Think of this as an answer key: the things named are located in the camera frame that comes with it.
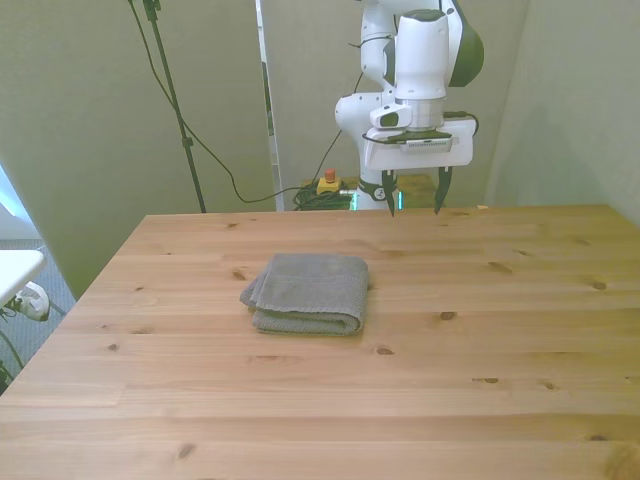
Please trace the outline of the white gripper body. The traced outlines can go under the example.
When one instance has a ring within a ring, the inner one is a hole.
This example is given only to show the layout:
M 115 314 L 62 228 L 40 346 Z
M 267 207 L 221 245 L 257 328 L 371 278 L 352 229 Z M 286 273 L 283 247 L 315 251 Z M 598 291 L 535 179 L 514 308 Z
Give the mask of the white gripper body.
M 362 160 L 376 171 L 466 166 L 473 158 L 474 132 L 471 116 L 446 120 L 432 130 L 371 128 L 362 135 Z

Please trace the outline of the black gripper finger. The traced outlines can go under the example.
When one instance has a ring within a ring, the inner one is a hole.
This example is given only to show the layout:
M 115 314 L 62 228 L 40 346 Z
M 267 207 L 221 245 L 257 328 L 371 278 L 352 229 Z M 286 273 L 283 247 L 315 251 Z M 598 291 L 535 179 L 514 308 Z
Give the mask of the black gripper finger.
M 436 215 L 441 211 L 452 181 L 453 168 L 440 167 L 438 170 L 438 186 L 434 197 L 434 213 Z
M 389 211 L 392 216 L 395 216 L 396 200 L 395 192 L 397 190 L 397 176 L 394 170 L 386 170 L 382 172 L 382 188 L 385 195 Z

